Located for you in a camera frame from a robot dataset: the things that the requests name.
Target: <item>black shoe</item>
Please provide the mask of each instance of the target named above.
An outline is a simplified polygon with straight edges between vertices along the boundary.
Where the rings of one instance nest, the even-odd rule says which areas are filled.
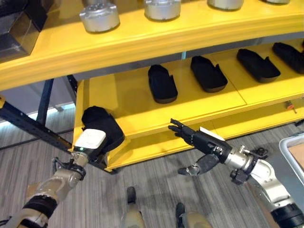
[[[157,103],[166,104],[176,100],[176,85],[173,76],[169,75],[166,68],[161,65],[153,65],[148,71],[148,76],[150,90]]]
[[[136,203],[136,190],[134,187],[128,187],[127,198],[128,198],[128,201],[127,201],[128,204]]]
[[[287,65],[299,74],[304,74],[304,55],[294,47],[275,43],[272,46],[274,53],[279,56]]]
[[[185,212],[186,212],[185,205],[183,203],[179,202],[176,205],[176,209],[175,209],[175,218],[176,218],[177,228],[184,228],[181,215],[184,214]]]
[[[215,93],[225,88],[228,80],[220,70],[219,65],[202,56],[195,56],[191,60],[191,69],[203,90]]]
[[[81,118],[85,128],[97,129],[106,133],[106,144],[100,154],[118,147],[124,141],[124,133],[115,119],[104,109],[92,106],[84,111]]]
[[[272,82],[281,74],[269,57],[263,59],[254,51],[240,49],[237,52],[237,59],[258,82]]]

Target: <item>shelf board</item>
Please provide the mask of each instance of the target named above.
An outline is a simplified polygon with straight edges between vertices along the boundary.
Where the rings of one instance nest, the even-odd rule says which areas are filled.
[[[199,129],[200,126],[215,132],[210,121],[195,124],[191,127]],[[108,166],[106,170],[111,171],[118,167],[162,157],[190,148],[190,145],[185,143],[183,139],[176,137],[172,131],[132,140],[127,139],[124,145],[119,146],[108,154]]]
[[[154,101],[148,83],[149,67],[81,81],[76,104],[76,137],[84,126],[81,121],[84,110],[93,105],[111,113],[130,139],[166,131],[171,118],[201,123],[213,113],[245,105],[230,82],[220,92],[204,92],[190,63],[191,59],[185,59],[162,64],[174,76],[178,90],[177,99],[169,104]]]
[[[225,139],[256,132],[265,128],[285,124],[302,119],[304,116],[304,100],[293,100],[297,114],[293,110],[286,110],[284,104],[251,110],[202,124],[191,125],[192,129],[198,130],[203,126]],[[130,165],[137,162],[161,157],[171,153],[190,149],[181,138],[174,136],[171,131],[148,135],[130,140],[126,145],[116,148],[108,154],[107,170]]]
[[[303,39],[284,41],[302,51]],[[281,75],[271,83],[257,82],[237,60],[238,49],[212,54],[220,68],[228,76],[231,83],[242,96],[246,104],[260,104],[270,100],[278,100],[287,96],[304,94],[304,76],[292,70],[272,51],[273,44],[246,47],[257,52],[262,58],[269,56]]]
[[[136,0],[118,1],[120,26],[89,34],[79,18],[80,0],[62,0],[48,14],[28,57],[0,64],[0,91],[37,81],[245,39],[303,31],[302,0],[287,5],[246,0],[234,12],[187,1],[169,22],[144,16]]]
[[[292,100],[297,113],[286,110],[284,103],[274,104],[241,114],[212,120],[219,135],[225,139],[264,130],[304,118],[304,99]]]

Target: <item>gray carpet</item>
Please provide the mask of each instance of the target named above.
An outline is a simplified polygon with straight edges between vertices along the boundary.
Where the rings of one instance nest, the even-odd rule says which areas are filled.
[[[274,156],[279,140],[298,131],[289,124],[229,143],[244,144],[249,149],[264,146]],[[72,133],[64,137],[72,141]],[[127,210],[125,191],[128,186],[135,186],[137,190],[138,207],[148,228],[175,227],[174,209],[179,201],[188,211],[206,216],[214,228],[269,227],[248,186],[231,183],[228,167],[219,164],[198,178],[177,175],[178,168],[192,164],[201,155],[197,150],[173,154],[125,167],[117,175],[87,166],[86,178],[59,205],[49,227],[119,227]],[[0,151],[0,219],[23,206],[28,184],[45,181],[51,176],[54,156],[68,159],[67,154],[42,141]]]

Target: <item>metal bracket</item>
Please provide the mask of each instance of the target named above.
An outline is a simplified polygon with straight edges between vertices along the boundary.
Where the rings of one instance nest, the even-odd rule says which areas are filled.
[[[2,108],[0,109],[0,117],[63,151],[67,152],[67,150],[72,147],[70,142],[52,132],[39,122],[31,119],[25,113],[21,112],[8,102],[5,102],[2,105]]]
[[[4,103],[5,103],[5,98],[2,95],[0,95],[0,108],[4,106]]]

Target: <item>black metal post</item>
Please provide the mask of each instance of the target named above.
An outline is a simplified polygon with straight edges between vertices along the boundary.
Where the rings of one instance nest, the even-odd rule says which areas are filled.
[[[33,136],[63,150],[67,151],[72,147],[72,144],[58,134],[52,132],[41,123],[31,119],[19,109],[4,102],[3,107],[0,106],[0,117],[18,128],[32,134]]]
[[[74,78],[73,75],[68,75],[67,79],[68,79],[72,89],[74,90],[74,92],[77,93],[77,89],[78,89],[77,80]]]
[[[48,105],[52,93],[54,79],[46,80],[44,83],[40,104],[38,108],[38,115],[36,121],[42,125],[46,125]]]

